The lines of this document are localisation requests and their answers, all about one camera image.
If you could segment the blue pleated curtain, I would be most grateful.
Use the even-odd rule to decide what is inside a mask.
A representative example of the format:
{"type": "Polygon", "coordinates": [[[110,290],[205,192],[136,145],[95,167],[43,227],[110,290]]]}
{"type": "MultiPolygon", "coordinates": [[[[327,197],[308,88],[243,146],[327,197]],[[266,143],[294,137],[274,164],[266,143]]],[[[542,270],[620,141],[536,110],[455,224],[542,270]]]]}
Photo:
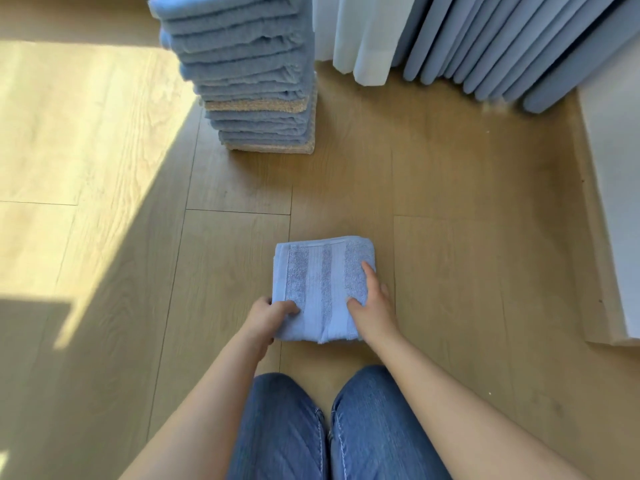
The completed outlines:
{"type": "Polygon", "coordinates": [[[640,0],[416,0],[391,66],[539,114],[640,36],[640,0]]]}

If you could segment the person's right hand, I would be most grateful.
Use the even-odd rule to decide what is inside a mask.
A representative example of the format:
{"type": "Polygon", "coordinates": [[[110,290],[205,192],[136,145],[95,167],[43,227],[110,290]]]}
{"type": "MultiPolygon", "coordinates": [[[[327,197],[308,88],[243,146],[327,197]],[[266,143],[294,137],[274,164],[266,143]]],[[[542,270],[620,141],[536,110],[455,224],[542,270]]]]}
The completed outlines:
{"type": "Polygon", "coordinates": [[[390,302],[386,302],[380,293],[377,273],[366,261],[361,263],[367,286],[367,299],[363,305],[368,307],[368,316],[361,326],[356,329],[364,342],[378,353],[389,340],[401,336],[396,319],[395,309],[390,302]]]}

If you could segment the white sheer curtain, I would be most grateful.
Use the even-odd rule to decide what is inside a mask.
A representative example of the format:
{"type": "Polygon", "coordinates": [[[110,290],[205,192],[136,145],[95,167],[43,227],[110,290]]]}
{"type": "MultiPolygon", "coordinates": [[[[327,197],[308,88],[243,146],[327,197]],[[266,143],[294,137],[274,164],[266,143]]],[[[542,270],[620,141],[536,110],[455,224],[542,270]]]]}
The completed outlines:
{"type": "Polygon", "coordinates": [[[383,86],[416,0],[312,0],[316,61],[383,86]]]}

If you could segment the person's right forearm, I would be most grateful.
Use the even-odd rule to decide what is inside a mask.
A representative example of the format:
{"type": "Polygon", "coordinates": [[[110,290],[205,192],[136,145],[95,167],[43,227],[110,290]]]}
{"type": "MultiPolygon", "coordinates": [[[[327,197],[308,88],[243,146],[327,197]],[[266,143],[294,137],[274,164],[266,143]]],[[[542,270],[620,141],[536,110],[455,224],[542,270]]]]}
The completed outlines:
{"type": "Polygon", "coordinates": [[[397,330],[364,338],[396,380],[453,480],[588,480],[397,330]]]}

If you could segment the stack of folded blue towels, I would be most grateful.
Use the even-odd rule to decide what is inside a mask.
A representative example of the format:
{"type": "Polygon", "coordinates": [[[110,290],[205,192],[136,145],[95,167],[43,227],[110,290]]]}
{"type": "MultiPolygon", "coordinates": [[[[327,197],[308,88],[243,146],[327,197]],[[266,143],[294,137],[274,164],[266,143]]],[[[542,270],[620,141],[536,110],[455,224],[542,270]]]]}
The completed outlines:
{"type": "MultiPolygon", "coordinates": [[[[197,98],[290,101],[317,91],[312,0],[148,0],[148,8],[197,98]]],[[[315,122],[316,104],[295,114],[204,110],[217,132],[296,136],[315,122]]]]}

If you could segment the person's left hand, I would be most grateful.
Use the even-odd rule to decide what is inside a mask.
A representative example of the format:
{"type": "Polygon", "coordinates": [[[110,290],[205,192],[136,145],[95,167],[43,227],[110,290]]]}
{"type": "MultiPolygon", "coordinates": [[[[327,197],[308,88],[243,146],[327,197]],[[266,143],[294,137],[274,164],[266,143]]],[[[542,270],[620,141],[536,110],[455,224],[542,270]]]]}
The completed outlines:
{"type": "Polygon", "coordinates": [[[283,325],[286,318],[295,315],[272,316],[270,297],[260,297],[252,305],[244,324],[241,327],[241,335],[256,351],[257,361],[260,362],[266,355],[269,346],[274,342],[276,333],[283,325]]]}

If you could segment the blue striped hand towel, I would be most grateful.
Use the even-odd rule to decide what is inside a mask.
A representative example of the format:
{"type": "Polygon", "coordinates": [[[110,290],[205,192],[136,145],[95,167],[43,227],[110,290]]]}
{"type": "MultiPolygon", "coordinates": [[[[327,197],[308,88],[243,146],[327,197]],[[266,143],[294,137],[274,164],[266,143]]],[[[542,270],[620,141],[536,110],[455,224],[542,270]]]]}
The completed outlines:
{"type": "Polygon", "coordinates": [[[276,245],[274,301],[293,301],[300,311],[285,318],[276,332],[281,341],[361,340],[346,302],[367,300],[362,262],[375,269],[373,243],[360,236],[276,245]]]}

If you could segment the person's left forearm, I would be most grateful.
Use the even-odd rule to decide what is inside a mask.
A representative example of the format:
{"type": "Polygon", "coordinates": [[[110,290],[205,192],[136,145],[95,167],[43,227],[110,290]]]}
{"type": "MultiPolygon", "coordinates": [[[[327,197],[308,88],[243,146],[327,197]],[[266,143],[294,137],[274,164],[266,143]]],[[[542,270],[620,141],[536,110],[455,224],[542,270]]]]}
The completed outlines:
{"type": "Polygon", "coordinates": [[[119,480],[224,480],[253,377],[273,341],[236,333],[119,480]]]}

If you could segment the person's blue jeans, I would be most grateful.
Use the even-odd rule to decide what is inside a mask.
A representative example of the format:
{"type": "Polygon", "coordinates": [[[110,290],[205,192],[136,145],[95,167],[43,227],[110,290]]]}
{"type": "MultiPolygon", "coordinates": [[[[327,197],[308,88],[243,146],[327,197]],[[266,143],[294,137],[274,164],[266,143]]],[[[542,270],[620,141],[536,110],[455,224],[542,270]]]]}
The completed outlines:
{"type": "Polygon", "coordinates": [[[452,480],[386,367],[357,371],[330,416],[290,376],[256,376],[226,480],[452,480]]]}

